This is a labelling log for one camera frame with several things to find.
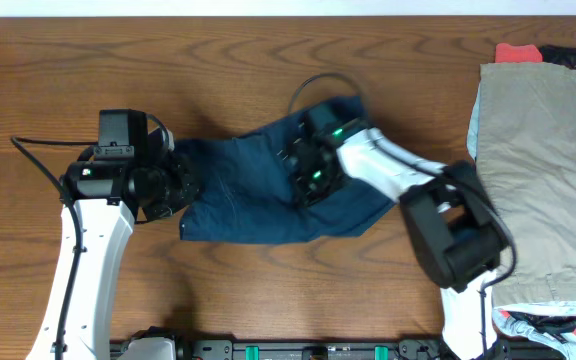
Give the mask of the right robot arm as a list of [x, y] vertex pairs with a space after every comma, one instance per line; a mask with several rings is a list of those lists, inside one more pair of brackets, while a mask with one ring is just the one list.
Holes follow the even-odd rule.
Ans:
[[492, 328], [492, 288], [501, 254], [515, 247], [467, 162], [429, 161], [375, 127], [302, 135], [279, 152], [298, 201], [311, 206], [356, 179], [395, 202], [418, 264], [440, 288], [440, 359], [501, 359]]

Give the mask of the dark blue shorts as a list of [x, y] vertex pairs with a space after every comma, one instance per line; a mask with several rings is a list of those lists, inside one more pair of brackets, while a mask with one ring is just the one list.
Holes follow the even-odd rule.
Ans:
[[358, 237], [393, 207], [357, 179], [319, 203], [299, 205], [279, 156], [299, 136], [299, 117], [293, 113], [230, 139], [176, 142], [176, 153], [189, 157], [202, 184], [180, 219], [182, 240], [278, 245]]

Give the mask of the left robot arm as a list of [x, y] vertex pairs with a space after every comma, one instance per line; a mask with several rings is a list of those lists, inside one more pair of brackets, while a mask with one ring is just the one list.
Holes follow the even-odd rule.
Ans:
[[83, 155], [62, 177], [57, 267], [31, 359], [108, 359], [121, 262], [139, 214], [166, 219], [198, 195], [189, 159]]

